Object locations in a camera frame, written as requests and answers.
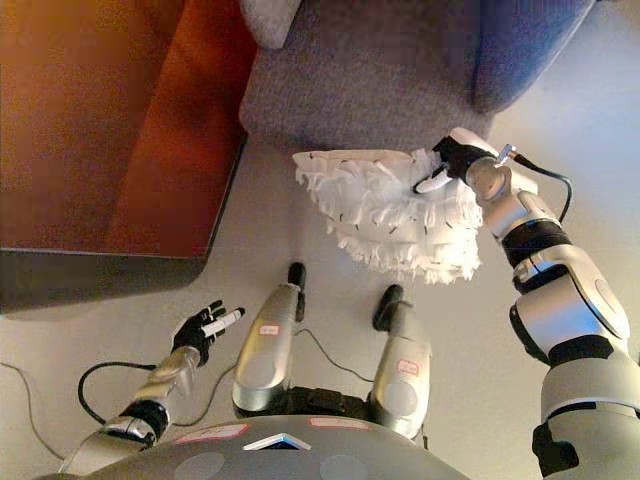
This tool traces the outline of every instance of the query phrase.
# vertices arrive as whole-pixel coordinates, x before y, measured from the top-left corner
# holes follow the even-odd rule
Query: label sticker
[[[356,430],[370,430],[371,427],[360,420],[351,418],[318,417],[310,418],[309,423],[316,428],[353,428]]]
[[[400,360],[398,362],[398,371],[401,373],[408,373],[409,375],[415,375],[416,377],[420,373],[420,367],[415,362],[410,360]]]
[[[190,433],[184,437],[178,438],[175,443],[202,442],[205,440],[220,440],[223,438],[233,438],[242,435],[249,425],[246,423],[238,423],[234,425],[222,425],[220,427],[211,427],[198,432]]]
[[[280,333],[279,325],[263,325],[260,327],[260,335],[269,335],[272,337],[277,337]]]

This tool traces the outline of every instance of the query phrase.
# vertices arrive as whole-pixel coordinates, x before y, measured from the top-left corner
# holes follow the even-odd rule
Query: electrical wire
[[[104,418],[102,418],[100,415],[98,415],[95,411],[93,411],[93,409],[89,406],[87,401],[84,399],[84,382],[87,380],[89,375],[91,375],[93,372],[95,372],[96,370],[99,370],[100,368],[105,368],[105,367],[127,367],[127,368],[137,368],[140,370],[151,371],[156,368],[156,365],[142,365],[139,363],[131,363],[131,362],[103,362],[103,363],[98,363],[97,365],[94,365],[93,367],[91,367],[90,369],[88,369],[86,372],[82,374],[82,376],[80,377],[80,380],[78,381],[78,401],[80,402],[80,405],[82,405],[82,408],[84,409],[84,411],[87,412],[89,416],[92,417],[100,425],[104,425],[105,423],[107,423],[107,421]]]
[[[564,220],[564,217],[567,215],[567,212],[569,211],[569,207],[571,206],[571,202],[573,200],[573,184],[571,183],[571,180],[569,179],[569,177],[565,177],[564,175],[561,175],[559,173],[552,172],[551,170],[547,170],[546,168],[539,167],[536,164],[534,164],[531,160],[527,159],[524,155],[517,154],[512,158],[514,162],[519,163],[523,167],[528,168],[529,170],[533,170],[534,172],[540,173],[542,175],[546,175],[547,177],[560,180],[562,183],[566,185],[567,198],[564,202],[562,213],[558,217],[558,221],[562,223],[562,221]]]
[[[29,388],[29,382],[27,382],[27,377],[24,371],[8,363],[0,362],[0,365],[6,368],[10,368],[11,370],[14,370],[18,375],[20,375],[20,378],[22,379],[22,383],[24,383],[24,387],[27,390],[27,405],[29,407],[29,424],[31,425],[31,430],[33,430],[33,433],[38,439],[38,441],[42,444],[44,448],[46,448],[49,451],[51,455],[56,457],[58,460],[64,460],[64,457],[60,455],[58,452],[56,452],[53,448],[51,448],[49,444],[44,440],[44,438],[42,438],[42,435],[40,435],[40,433],[38,432],[38,429],[35,426],[35,423],[33,421],[33,409],[31,407],[31,389]]]
[[[352,370],[350,368],[347,367],[343,367],[342,365],[339,365],[338,363],[336,363],[327,353],[327,351],[323,348],[322,344],[320,343],[320,341],[318,340],[318,338],[314,335],[314,333],[309,330],[308,328],[303,328],[302,330],[298,330],[295,333],[295,336],[297,337],[298,335],[300,335],[301,333],[308,333],[311,338],[313,339],[314,342],[316,342],[316,345],[318,346],[318,348],[320,349],[320,351],[322,352],[322,354],[325,356],[325,358],[327,360],[329,360],[329,363],[331,363],[331,365],[333,365],[336,368],[339,368],[340,370],[344,370],[345,372],[349,372],[353,375],[355,375],[356,377],[358,377],[360,380],[362,380],[363,382],[367,382],[367,383],[373,383],[373,380],[369,379],[369,378],[365,378],[362,375],[360,375],[358,372],[356,372],[355,370]]]
[[[233,365],[231,365],[230,367],[228,367],[224,372],[222,372],[220,374],[220,376],[216,380],[216,383],[213,385],[213,389],[211,390],[211,395],[209,395],[209,401],[207,402],[207,406],[202,411],[202,413],[200,415],[198,415],[198,417],[196,417],[195,419],[191,420],[190,422],[174,423],[174,425],[176,427],[193,427],[194,425],[197,425],[198,423],[200,423],[202,421],[202,419],[209,412],[209,408],[211,408],[211,404],[213,403],[213,397],[216,396],[216,391],[218,390],[218,387],[220,386],[220,383],[222,382],[222,379],[224,377],[226,377],[227,374],[229,374],[229,372],[231,372],[234,368],[236,368],[236,364],[235,363]]]

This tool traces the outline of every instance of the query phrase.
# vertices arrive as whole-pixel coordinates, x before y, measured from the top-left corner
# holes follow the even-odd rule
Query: gray couch
[[[595,0],[240,0],[261,46],[240,111],[251,136],[312,148],[486,135]]]

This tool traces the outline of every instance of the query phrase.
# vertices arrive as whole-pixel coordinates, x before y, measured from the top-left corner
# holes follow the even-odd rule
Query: robot leg
[[[291,373],[291,344],[304,302],[304,266],[293,264],[289,282],[262,306],[238,357],[233,404],[240,417],[282,413]]]
[[[391,301],[385,308],[385,297],[393,297],[394,289],[396,298],[387,299]],[[369,395],[371,415],[374,422],[413,439],[427,414],[431,346],[424,322],[416,318],[413,305],[401,299],[401,287],[390,287],[385,297],[374,326],[388,329],[389,338]],[[380,322],[381,316],[388,316],[388,322]]]

